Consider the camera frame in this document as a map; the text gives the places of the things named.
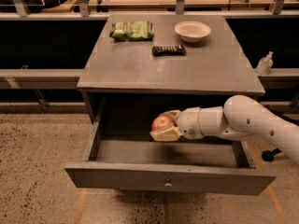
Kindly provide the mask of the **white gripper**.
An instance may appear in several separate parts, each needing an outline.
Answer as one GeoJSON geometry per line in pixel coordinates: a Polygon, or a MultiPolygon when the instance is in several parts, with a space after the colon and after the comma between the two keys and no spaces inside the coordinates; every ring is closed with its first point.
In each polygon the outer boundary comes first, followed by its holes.
{"type": "Polygon", "coordinates": [[[178,127],[171,126],[162,130],[150,132],[157,142],[173,142],[183,135],[189,140],[202,139],[204,136],[199,125],[200,107],[187,108],[183,111],[170,110],[162,113],[169,117],[178,127]]]}

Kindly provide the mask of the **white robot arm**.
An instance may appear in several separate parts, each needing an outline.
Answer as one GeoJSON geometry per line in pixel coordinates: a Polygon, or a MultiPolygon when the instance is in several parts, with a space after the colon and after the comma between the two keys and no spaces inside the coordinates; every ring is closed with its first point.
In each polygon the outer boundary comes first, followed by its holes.
{"type": "Polygon", "coordinates": [[[173,142],[181,137],[197,140],[206,136],[245,141],[254,135],[268,140],[299,163],[299,126],[244,95],[230,97],[223,106],[166,111],[152,122],[150,131],[157,142],[173,142]]]}

